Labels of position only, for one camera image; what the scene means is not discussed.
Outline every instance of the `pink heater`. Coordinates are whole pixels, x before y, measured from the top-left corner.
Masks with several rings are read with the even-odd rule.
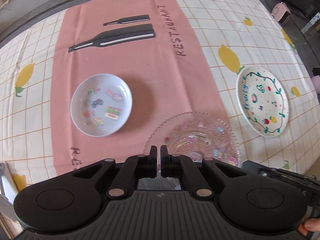
[[[281,2],[273,8],[271,15],[280,24],[285,24],[289,20],[291,13],[287,5]]]

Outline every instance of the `plate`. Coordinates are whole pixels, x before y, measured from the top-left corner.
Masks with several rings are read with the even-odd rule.
[[[238,142],[225,122],[208,114],[188,112],[163,122],[151,135],[144,150],[167,145],[169,154],[189,156],[194,162],[212,157],[234,166],[240,165]]]
[[[103,137],[118,131],[128,120],[132,95],[128,85],[111,74],[87,78],[76,89],[70,104],[75,126],[84,134]]]
[[[237,101],[249,125],[264,137],[280,135],[288,122],[289,105],[275,76],[253,65],[239,73],[236,84]]]

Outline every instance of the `silver screw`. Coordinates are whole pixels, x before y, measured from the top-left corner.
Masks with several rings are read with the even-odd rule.
[[[109,195],[113,197],[119,197],[119,196],[122,196],[123,194],[124,194],[124,190],[120,188],[113,188],[109,190]]]
[[[212,191],[207,188],[201,188],[198,189],[196,193],[200,197],[209,197],[212,194]]]

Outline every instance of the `white tablecloth with lemon print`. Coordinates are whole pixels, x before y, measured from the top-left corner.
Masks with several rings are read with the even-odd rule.
[[[203,49],[241,161],[304,173],[319,157],[320,106],[311,79],[289,37],[258,0],[177,0]],[[52,160],[50,92],[53,54],[64,11],[19,34],[0,49],[0,158],[19,187],[56,176]],[[237,73],[259,65],[281,82],[290,122],[264,138],[242,116]]]

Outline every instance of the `pink table runner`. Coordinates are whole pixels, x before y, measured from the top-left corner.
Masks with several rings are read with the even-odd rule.
[[[150,21],[103,26],[145,14]],[[68,47],[101,32],[145,23],[153,25],[155,38],[68,53]],[[69,107],[78,85],[99,73],[122,78],[132,91],[133,107],[118,132],[93,138],[75,127]],[[67,10],[55,49],[51,88],[52,149],[58,175],[104,158],[123,162],[142,153],[158,125],[188,111],[228,122],[199,41],[176,0],[93,0]]]

